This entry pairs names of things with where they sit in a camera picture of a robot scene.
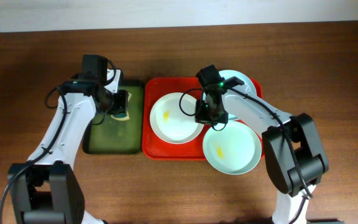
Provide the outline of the green and yellow sponge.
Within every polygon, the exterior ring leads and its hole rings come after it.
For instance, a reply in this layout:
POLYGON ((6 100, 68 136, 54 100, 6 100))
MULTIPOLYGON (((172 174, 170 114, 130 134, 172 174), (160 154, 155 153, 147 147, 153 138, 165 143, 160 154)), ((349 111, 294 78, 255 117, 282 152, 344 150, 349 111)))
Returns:
POLYGON ((129 101, 131 98, 130 93, 124 94, 124 101, 119 105, 119 113, 118 114, 112 114, 111 117, 118 121, 128 121, 130 120, 129 116, 129 101))

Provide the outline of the light blue plate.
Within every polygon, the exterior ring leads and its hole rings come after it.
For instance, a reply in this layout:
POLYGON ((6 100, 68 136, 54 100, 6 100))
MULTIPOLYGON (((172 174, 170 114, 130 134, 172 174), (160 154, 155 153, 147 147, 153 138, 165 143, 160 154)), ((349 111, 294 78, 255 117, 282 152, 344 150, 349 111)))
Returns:
POLYGON ((236 70, 220 70, 219 74, 221 77, 223 77, 225 80, 231 78, 231 77, 237 77, 240 80, 242 80, 244 82, 245 85, 247 85, 247 91, 253 93, 253 94, 257 94, 257 89, 254 85, 254 83, 252 82, 252 80, 246 76, 245 74, 238 72, 236 70))

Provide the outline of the white plate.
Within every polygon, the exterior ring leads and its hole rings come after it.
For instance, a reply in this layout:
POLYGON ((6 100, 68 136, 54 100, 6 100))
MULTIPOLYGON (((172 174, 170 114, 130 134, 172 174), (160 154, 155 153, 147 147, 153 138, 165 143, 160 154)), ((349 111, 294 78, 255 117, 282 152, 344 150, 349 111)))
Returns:
POLYGON ((182 110, 188 114, 195 113, 195 103, 193 96, 180 92, 162 96, 150 111, 152 131, 170 144, 184 144, 194 140, 204 125, 196 123, 193 116, 187 116, 182 110))

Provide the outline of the pale green plate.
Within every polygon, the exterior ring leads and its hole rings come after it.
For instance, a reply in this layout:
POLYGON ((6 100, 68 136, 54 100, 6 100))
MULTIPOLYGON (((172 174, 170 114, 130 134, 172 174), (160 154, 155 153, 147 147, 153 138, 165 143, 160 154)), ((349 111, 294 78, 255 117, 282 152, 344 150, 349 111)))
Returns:
POLYGON ((211 128, 206 132, 203 153, 216 170, 228 175, 242 175, 259 163, 262 144, 250 127, 231 121, 221 131, 211 128))

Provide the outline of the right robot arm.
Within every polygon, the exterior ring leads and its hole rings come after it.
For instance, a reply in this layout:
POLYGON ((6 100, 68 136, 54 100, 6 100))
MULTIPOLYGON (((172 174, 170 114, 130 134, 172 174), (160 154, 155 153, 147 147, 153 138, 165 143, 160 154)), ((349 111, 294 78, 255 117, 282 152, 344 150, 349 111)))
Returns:
POLYGON ((312 192, 329 170, 312 117, 275 108, 251 93, 240 78, 220 76, 214 65, 202 68, 196 78, 203 92, 196 103, 197 123, 227 127, 233 114, 262 138, 267 173, 278 190, 269 223, 307 223, 312 192))

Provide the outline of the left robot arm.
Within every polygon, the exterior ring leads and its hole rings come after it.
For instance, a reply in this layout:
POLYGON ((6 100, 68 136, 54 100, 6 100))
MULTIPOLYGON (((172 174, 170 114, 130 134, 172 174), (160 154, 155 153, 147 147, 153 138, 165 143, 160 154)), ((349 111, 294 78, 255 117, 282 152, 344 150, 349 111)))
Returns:
POLYGON ((97 114, 126 114, 123 72, 100 55, 84 55, 81 72, 52 89, 59 94, 44 138, 23 163, 12 164, 0 200, 12 198, 17 223, 102 223, 85 210, 73 168, 86 129, 97 114))

